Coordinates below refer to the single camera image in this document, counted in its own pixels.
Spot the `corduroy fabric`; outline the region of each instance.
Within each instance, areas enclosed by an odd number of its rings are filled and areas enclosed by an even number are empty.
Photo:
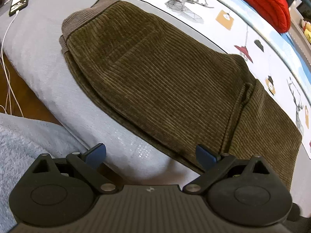
[[[288,166],[301,135],[242,57],[213,51],[125,1],[106,0],[102,13],[97,8],[68,34],[65,26],[76,21],[71,16],[63,24],[65,59],[78,85],[110,117],[198,173],[195,146],[201,143],[241,158],[261,154],[290,187]]]

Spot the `charging cable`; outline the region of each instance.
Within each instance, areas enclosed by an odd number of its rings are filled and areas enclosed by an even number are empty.
[[[21,112],[21,115],[22,115],[22,117],[24,117],[23,112],[21,111],[21,107],[20,107],[20,105],[19,105],[19,103],[18,103],[18,101],[17,101],[17,99],[16,99],[16,97],[15,97],[15,94],[14,94],[14,92],[13,92],[13,89],[12,89],[12,87],[11,87],[10,79],[9,79],[9,77],[8,77],[8,75],[7,75],[7,68],[6,68],[6,65],[5,65],[5,63],[4,63],[4,58],[3,58],[3,44],[4,44],[4,39],[5,39],[6,35],[7,35],[7,32],[8,32],[8,30],[9,30],[10,26],[12,25],[12,23],[13,23],[14,20],[15,20],[15,18],[17,17],[18,13],[19,13],[19,10],[16,11],[15,17],[13,18],[12,22],[9,24],[9,26],[8,26],[8,28],[7,28],[6,32],[5,32],[5,34],[4,34],[4,37],[3,37],[3,40],[2,40],[2,44],[1,44],[1,59],[2,59],[2,65],[3,65],[5,77],[7,78],[7,83],[8,83],[8,87],[9,87],[8,90],[11,91],[11,93],[12,93],[12,95],[13,95],[13,97],[14,97],[14,99],[15,99],[17,105],[18,105],[18,108],[19,108],[19,110],[20,110],[20,112]]]

